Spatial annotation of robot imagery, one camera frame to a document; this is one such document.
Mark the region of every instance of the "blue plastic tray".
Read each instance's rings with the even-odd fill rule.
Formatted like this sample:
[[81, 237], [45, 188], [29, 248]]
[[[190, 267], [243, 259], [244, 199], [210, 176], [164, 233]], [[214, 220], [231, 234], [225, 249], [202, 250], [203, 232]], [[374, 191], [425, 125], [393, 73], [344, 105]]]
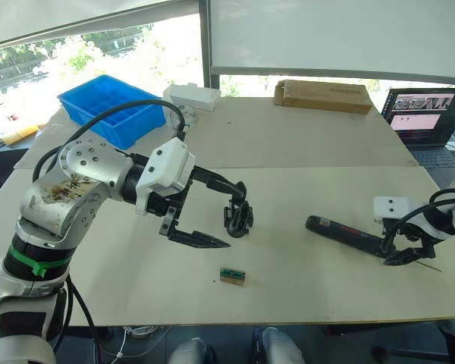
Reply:
[[[84, 125], [96, 115], [125, 102], [159, 99], [141, 89], [103, 75], [58, 96], [70, 118]], [[136, 106], [118, 111], [94, 125], [91, 130], [120, 149], [130, 148], [152, 129], [165, 124], [160, 105]]]

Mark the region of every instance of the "white window shade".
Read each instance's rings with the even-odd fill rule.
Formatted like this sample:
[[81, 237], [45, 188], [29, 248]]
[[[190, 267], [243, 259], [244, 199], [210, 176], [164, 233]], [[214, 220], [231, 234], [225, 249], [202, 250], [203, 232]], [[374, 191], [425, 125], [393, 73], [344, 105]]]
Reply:
[[212, 0], [212, 73], [455, 83], [455, 0]]
[[197, 0], [0, 0], [0, 48], [194, 14]]

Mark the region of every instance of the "yellow object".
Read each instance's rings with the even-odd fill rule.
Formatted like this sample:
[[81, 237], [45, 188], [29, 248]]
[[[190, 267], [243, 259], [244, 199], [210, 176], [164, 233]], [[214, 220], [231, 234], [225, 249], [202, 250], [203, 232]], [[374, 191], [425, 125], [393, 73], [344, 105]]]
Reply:
[[9, 146], [15, 142], [18, 142], [19, 140], [22, 140], [23, 138], [29, 136], [30, 134], [35, 133], [38, 129], [39, 128], [36, 125], [30, 125], [13, 133], [6, 134], [2, 136], [2, 138], [0, 139], [2, 139], [3, 143]]

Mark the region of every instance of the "person's leg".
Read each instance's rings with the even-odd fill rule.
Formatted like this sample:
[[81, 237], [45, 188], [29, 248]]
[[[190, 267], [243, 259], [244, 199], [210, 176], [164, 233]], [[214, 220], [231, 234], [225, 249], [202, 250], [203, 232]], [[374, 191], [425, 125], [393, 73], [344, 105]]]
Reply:
[[277, 328], [263, 330], [259, 334], [259, 341], [255, 345], [263, 354], [255, 358], [255, 362], [265, 360], [267, 364], [306, 364], [300, 349], [288, 335]]
[[198, 337], [179, 345], [168, 360], [168, 364], [211, 363], [215, 363], [214, 352]]

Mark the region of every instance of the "small electronic component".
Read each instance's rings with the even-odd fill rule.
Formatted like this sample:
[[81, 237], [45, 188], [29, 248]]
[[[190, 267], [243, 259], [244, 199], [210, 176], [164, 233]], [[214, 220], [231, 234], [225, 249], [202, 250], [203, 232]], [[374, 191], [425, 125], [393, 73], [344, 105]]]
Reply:
[[238, 271], [231, 268], [221, 268], [219, 276], [221, 281], [236, 284], [237, 286], [243, 286], [246, 280], [245, 271]]

